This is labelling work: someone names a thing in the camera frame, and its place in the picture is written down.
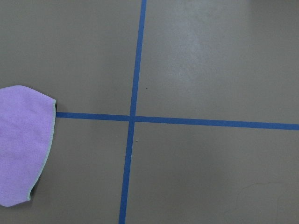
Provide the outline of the purple microfiber cloth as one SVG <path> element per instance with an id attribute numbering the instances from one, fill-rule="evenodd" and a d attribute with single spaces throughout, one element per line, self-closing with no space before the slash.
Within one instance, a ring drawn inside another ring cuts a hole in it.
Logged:
<path id="1" fill-rule="evenodd" d="M 0 204 L 31 199 L 47 162 L 56 121 L 56 100 L 22 85 L 0 90 Z"/>

